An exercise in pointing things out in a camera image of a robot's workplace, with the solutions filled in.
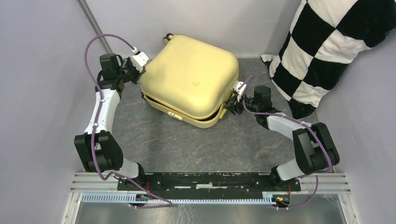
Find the yellow hard-shell suitcase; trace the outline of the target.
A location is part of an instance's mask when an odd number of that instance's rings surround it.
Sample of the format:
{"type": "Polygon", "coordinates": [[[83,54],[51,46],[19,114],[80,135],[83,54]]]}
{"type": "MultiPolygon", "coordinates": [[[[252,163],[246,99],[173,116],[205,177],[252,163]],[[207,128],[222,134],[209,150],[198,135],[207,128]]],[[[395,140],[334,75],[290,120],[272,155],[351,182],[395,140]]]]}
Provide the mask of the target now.
{"type": "Polygon", "coordinates": [[[140,78],[141,94],[150,106],[198,128],[221,119],[225,101],[239,78],[237,57],[224,49],[168,33],[164,48],[140,78]]]}

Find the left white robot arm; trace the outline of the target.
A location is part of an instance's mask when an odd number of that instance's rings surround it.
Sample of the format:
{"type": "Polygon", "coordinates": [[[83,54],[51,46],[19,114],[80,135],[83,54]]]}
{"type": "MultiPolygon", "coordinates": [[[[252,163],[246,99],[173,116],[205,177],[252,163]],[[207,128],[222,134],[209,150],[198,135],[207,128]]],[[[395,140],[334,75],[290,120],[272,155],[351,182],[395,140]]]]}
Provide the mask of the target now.
{"type": "Polygon", "coordinates": [[[95,79],[95,106],[84,133],[75,136],[74,145],[86,172],[111,174],[129,178],[135,190],[147,184],[145,175],[139,173],[136,162],[127,160],[112,135],[113,120],[125,83],[136,84],[150,61],[144,52],[122,58],[115,53],[99,57],[101,71],[95,79]]]}

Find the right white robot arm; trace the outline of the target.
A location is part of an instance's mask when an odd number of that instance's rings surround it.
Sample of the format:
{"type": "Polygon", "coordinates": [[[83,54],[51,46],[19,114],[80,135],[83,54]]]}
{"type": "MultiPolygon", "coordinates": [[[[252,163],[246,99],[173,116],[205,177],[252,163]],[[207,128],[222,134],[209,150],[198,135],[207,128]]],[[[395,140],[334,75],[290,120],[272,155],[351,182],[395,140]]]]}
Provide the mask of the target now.
{"type": "Polygon", "coordinates": [[[272,105],[271,89],[267,86],[255,87],[252,98],[246,96],[246,88],[246,83],[237,82],[232,96],[224,103],[224,108],[234,115],[242,112],[253,114],[260,126],[293,141],[295,157],[273,167],[270,172],[269,183],[273,189],[284,189],[289,180],[294,178],[330,172],[339,164],[338,150],[324,123],[305,123],[277,110],[272,105]]]}

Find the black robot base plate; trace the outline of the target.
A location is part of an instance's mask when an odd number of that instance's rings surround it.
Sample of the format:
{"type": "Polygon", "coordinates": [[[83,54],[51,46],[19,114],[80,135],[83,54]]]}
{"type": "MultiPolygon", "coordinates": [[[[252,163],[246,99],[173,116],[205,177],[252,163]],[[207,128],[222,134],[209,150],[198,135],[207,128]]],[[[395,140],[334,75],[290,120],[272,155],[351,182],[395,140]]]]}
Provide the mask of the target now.
{"type": "Polygon", "coordinates": [[[269,173],[258,172],[212,172],[212,173],[145,173],[134,179],[119,180],[119,191],[139,191],[141,187],[153,194],[152,199],[161,197],[177,199],[261,199],[262,193],[283,194],[301,191],[300,182],[275,180],[269,173]]]}

